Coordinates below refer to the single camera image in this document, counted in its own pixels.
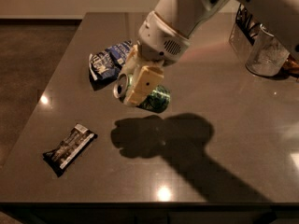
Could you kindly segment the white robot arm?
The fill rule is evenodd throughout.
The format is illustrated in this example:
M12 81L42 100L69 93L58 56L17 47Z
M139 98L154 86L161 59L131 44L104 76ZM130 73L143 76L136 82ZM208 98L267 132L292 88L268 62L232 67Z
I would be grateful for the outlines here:
M164 67L176 63L196 29L229 0L160 0L138 31L114 95L138 106L161 84ZM292 57L299 58L299 0L236 0L270 30Z

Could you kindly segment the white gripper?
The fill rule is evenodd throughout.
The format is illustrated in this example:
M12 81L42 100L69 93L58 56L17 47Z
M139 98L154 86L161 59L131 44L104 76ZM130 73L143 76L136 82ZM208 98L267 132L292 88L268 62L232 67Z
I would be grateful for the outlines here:
M149 61L164 60L164 66L168 66L176 63L189 45L188 38L177 33L155 11L151 11L140 26L137 45L132 46L118 76L118 79L122 75L132 77L132 85L123 102L129 106L139 106L164 79L164 70L160 67L145 65L139 71L140 55Z

